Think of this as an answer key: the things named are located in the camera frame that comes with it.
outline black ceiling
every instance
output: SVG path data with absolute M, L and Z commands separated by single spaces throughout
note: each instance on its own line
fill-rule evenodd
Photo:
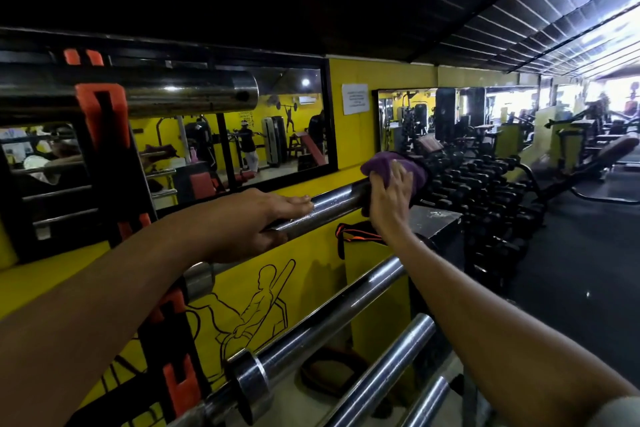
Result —
M 67 1 L 0 24 L 567 76 L 640 57 L 640 0 Z

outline purple cloth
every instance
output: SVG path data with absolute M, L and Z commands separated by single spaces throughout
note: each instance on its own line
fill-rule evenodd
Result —
M 389 185 L 389 178 L 391 177 L 392 160 L 397 160 L 404 165 L 404 169 L 413 172 L 413 191 L 411 196 L 414 197 L 418 190 L 427 184 L 427 171 L 412 160 L 406 159 L 395 152 L 378 152 L 360 166 L 360 172 L 365 176 L 369 176 L 372 171 L 377 172 L 385 182 L 385 187 L 387 187 Z

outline forearm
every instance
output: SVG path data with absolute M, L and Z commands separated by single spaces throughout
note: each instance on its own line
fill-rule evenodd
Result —
M 0 396 L 0 424 L 64 425 L 192 264 L 171 234 L 160 250 L 145 231 L 0 322 L 0 378 L 11 385 Z
M 485 397 L 509 425 L 584 425 L 637 391 L 584 348 L 500 299 L 409 232 L 387 240 Z

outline weight bench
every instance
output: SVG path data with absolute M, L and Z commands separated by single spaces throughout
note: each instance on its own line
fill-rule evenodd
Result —
M 629 204 L 632 206 L 640 204 L 640 201 L 636 201 L 633 199 L 623 199 L 620 197 L 586 196 L 585 194 L 578 192 L 578 190 L 576 190 L 576 188 L 574 187 L 581 181 L 592 178 L 595 173 L 601 172 L 607 167 L 612 167 L 621 158 L 635 149 L 639 142 L 640 139 L 638 139 L 638 135 L 636 133 L 620 135 L 620 137 L 618 137 L 616 140 L 613 140 L 602 149 L 600 149 L 597 155 L 595 155 L 591 159 L 591 161 L 588 162 L 588 164 L 583 164 L 577 167 L 576 170 L 572 172 L 572 174 L 569 174 L 563 181 L 554 183 L 540 190 L 538 199 L 536 201 L 546 203 L 549 201 L 549 199 L 556 197 L 558 194 L 561 194 L 566 190 L 570 190 L 575 196 L 580 197 L 580 199 L 586 199 L 587 201 L 596 201 L 598 203 Z

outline person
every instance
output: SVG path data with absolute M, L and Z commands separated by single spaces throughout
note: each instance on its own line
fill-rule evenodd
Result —
M 241 129 L 238 130 L 238 137 L 240 137 L 240 150 L 244 152 L 244 158 L 246 164 L 249 166 L 249 170 L 258 172 L 258 153 L 255 151 L 255 143 L 253 142 L 254 132 L 249 128 L 249 122 L 243 120 L 241 123 Z
M 640 392 L 633 385 L 413 235 L 410 172 L 392 162 L 386 189 L 379 175 L 369 178 L 372 224 L 508 425 L 640 425 Z M 262 230 L 273 220 L 300 218 L 312 209 L 308 196 L 283 197 L 253 188 L 196 204 L 142 229 L 5 317 L 0 322 L 0 378 L 10 387 L 0 396 L 0 423 L 63 426 L 191 264 L 239 261 L 281 245 L 286 235 Z
M 324 153 L 324 109 L 309 119 L 307 133 L 320 152 Z

